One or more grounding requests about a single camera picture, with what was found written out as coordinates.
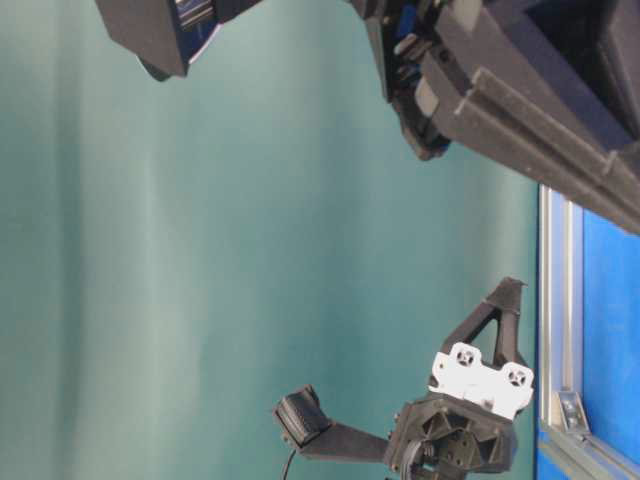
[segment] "teal backdrop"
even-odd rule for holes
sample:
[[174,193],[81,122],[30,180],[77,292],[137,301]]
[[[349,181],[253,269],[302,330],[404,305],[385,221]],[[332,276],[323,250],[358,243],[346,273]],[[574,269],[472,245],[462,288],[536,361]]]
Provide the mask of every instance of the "teal backdrop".
[[0,478],[275,480],[282,395],[385,435],[505,275],[533,365],[536,186],[416,160],[344,2],[266,0],[166,84],[91,1],[12,2],[0,45]]

